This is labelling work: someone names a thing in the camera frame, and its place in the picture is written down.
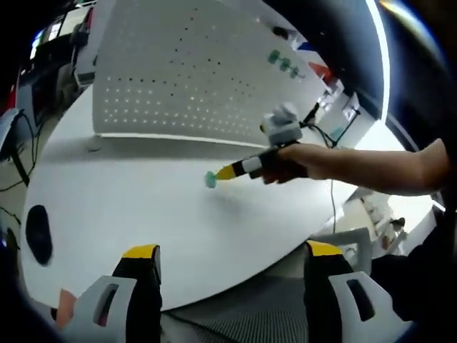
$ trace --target round table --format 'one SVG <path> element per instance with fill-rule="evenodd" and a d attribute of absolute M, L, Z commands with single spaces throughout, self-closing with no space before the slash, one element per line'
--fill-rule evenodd
<path fill-rule="evenodd" d="M 51 307 L 60 289 L 80 296 L 110 275 L 136 245 L 161 246 L 163 309 L 205 299 L 271 266 L 333 215 L 330 182 L 263 185 L 240 177 L 207 189 L 204 175 L 258 152 L 246 146 L 173 139 L 102 139 L 92 129 L 92 87 L 47 141 L 22 222 L 42 204 L 53 255 L 38 264 L 21 230 L 21 261 L 32 298 Z M 304 141 L 320 143 L 311 131 Z M 335 182 L 336 206 L 355 186 Z"/>

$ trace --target white table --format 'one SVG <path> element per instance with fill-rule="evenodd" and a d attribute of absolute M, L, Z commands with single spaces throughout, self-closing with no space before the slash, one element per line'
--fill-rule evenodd
<path fill-rule="evenodd" d="M 161 245 L 163 309 L 233 287 L 295 249 L 332 216 L 330 183 L 263 185 L 241 177 L 204 186 L 204 174 L 256 150 L 168 139 L 102 139 L 89 152 L 92 87 L 65 113 L 44 147 L 22 222 L 37 204 L 49 215 L 53 256 L 40 266 L 21 230 L 32 298 L 56 307 L 61 288 L 80 296 L 110 275 L 135 245 Z M 306 133 L 305 141 L 320 137 Z M 355 190 L 335 182 L 336 206 Z"/>

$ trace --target green object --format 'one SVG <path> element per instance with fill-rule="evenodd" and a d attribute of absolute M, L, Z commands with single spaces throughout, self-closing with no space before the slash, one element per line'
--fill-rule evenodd
<path fill-rule="evenodd" d="M 205 175 L 205 185 L 208 188 L 216 188 L 217 177 L 212 171 L 208 171 Z"/>
<path fill-rule="evenodd" d="M 281 62 L 281 65 L 279 66 L 279 69 L 281 71 L 288 71 L 288 69 L 291 67 L 291 60 L 290 59 L 283 59 Z"/>
<path fill-rule="evenodd" d="M 280 55 L 281 52 L 279 52 L 278 50 L 273 50 L 270 56 L 268 57 L 268 62 L 270 62 L 271 64 L 275 64 L 279 60 Z"/>
<path fill-rule="evenodd" d="M 298 73 L 300 73 L 300 69 L 297 66 L 295 68 L 292 68 L 291 78 L 295 79 L 298 76 Z"/>

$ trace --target forearm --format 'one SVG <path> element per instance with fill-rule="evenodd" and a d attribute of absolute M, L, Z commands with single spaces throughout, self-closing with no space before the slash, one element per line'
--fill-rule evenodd
<path fill-rule="evenodd" d="M 314 179 L 336 179 L 388 194 L 427 194 L 440 187 L 448 171 L 441 145 L 436 141 L 419 153 L 313 146 L 306 150 L 305 160 Z"/>

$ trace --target yellow tip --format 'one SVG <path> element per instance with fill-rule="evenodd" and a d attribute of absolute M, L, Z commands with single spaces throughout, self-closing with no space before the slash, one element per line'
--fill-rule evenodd
<path fill-rule="evenodd" d="M 233 170 L 233 167 L 229 165 L 219 170 L 216 174 L 216 177 L 218 180 L 231 180 L 235 179 L 236 175 L 235 171 Z"/>

